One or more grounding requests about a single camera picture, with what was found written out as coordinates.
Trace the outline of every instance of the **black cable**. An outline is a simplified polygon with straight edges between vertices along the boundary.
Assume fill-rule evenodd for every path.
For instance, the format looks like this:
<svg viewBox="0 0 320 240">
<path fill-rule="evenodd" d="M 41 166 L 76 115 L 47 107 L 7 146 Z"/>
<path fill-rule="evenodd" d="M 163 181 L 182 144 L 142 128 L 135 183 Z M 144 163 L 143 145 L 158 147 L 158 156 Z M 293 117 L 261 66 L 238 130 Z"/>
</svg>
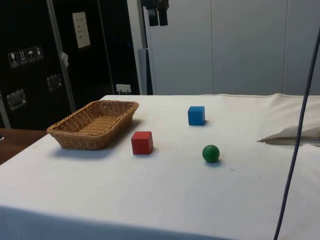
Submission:
<svg viewBox="0 0 320 240">
<path fill-rule="evenodd" d="M 298 130 L 297 130 L 297 133 L 296 133 L 296 141 L 295 141 L 293 156 L 292 156 L 292 160 L 291 160 L 291 165 L 290 165 L 288 178 L 286 180 L 286 184 L 285 184 L 285 188 L 284 188 L 281 211 L 280 211 L 279 220 L 278 220 L 278 224 L 276 226 L 276 230 L 275 230 L 275 234 L 274 234 L 273 240 L 277 240 L 278 239 L 280 228 L 281 228 L 281 224 L 282 224 L 282 220 L 283 220 L 284 214 L 285 214 L 285 209 L 286 209 L 286 203 L 287 203 L 287 197 L 288 197 L 288 193 L 289 193 L 290 183 L 291 183 L 292 175 L 294 173 L 294 168 L 295 168 L 297 154 L 298 154 L 299 145 L 300 145 L 302 125 L 303 125 L 303 122 L 304 122 L 305 111 L 306 111 L 308 96 L 309 96 L 309 92 L 310 92 L 310 86 L 311 86 L 312 77 L 313 77 L 313 74 L 314 74 L 314 69 L 315 69 L 315 64 L 316 64 L 316 59 L 317 59 L 317 54 L 318 54 L 318 50 L 319 50 L 319 43 L 320 43 L 320 28 L 319 28 L 319 31 L 318 31 L 318 35 L 317 35 L 316 42 L 315 42 L 315 47 L 314 47 L 314 50 L 313 50 L 311 66 L 310 66 L 310 69 L 309 69 L 309 76 L 308 76 L 308 80 L 306 82 L 304 97 L 303 97 L 303 101 L 302 101 L 302 107 L 301 107 L 301 112 L 300 112 Z"/>
</svg>

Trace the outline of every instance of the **green ball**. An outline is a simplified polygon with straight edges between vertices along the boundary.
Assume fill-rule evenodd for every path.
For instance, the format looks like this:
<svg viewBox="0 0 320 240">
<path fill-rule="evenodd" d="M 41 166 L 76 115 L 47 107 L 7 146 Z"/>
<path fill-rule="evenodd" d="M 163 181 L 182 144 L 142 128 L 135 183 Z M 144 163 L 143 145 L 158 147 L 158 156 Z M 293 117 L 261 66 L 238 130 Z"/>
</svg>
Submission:
<svg viewBox="0 0 320 240">
<path fill-rule="evenodd" d="M 202 150 L 202 157 L 208 163 L 217 163 L 219 161 L 220 151 L 215 145 L 208 145 Z"/>
</svg>

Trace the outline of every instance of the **power outlet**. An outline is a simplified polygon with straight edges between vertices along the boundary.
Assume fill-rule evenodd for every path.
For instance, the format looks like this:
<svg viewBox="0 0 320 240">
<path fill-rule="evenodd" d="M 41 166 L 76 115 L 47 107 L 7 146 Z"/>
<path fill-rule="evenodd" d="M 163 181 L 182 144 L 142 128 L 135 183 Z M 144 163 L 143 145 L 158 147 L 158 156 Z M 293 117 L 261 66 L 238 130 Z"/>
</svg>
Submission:
<svg viewBox="0 0 320 240">
<path fill-rule="evenodd" d="M 131 93 L 131 85 L 130 84 L 117 84 L 116 92 L 119 94 L 130 94 Z"/>
</svg>

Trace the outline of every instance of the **wicker basket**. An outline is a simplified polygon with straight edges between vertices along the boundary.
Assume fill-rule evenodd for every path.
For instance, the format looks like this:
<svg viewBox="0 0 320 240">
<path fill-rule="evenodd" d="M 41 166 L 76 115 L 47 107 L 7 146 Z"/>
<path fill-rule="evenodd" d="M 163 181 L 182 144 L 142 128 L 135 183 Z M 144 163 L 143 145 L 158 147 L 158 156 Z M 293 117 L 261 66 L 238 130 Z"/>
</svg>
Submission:
<svg viewBox="0 0 320 240">
<path fill-rule="evenodd" d="M 64 149 L 106 148 L 130 126 L 139 104 L 133 101 L 93 101 L 47 129 Z"/>
</svg>

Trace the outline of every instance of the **blue cube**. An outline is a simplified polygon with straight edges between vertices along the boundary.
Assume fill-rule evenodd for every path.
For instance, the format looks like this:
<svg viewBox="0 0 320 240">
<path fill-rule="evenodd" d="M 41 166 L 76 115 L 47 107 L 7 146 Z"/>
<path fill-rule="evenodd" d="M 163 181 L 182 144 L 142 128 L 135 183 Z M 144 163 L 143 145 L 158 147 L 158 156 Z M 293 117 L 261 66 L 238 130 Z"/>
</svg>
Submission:
<svg viewBox="0 0 320 240">
<path fill-rule="evenodd" d="M 205 107 L 191 106 L 188 110 L 189 125 L 201 126 L 205 125 Z"/>
</svg>

